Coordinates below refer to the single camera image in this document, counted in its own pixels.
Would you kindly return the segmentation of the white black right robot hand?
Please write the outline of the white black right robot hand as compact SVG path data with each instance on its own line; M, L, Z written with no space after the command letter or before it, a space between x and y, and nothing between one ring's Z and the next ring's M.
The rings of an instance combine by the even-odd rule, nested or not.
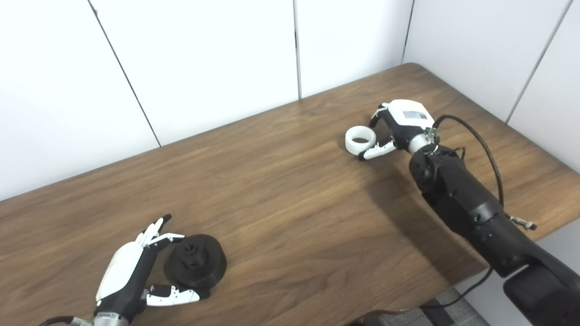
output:
M435 122L419 102L398 99L381 103L369 121L369 128L375 128L379 120L386 123L390 136L358 153L360 161L371 160L394 150L404 150L414 155L419 150L433 153L439 148L435 144Z

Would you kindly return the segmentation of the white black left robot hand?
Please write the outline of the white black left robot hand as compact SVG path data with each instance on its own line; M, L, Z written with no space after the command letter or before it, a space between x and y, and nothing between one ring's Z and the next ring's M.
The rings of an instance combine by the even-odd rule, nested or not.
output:
M158 253L185 239L185 235L161 233L171 218L169 213L160 217L113 255L96 293L94 326L129 326L147 307L186 305L210 297L209 289L180 285L147 287Z

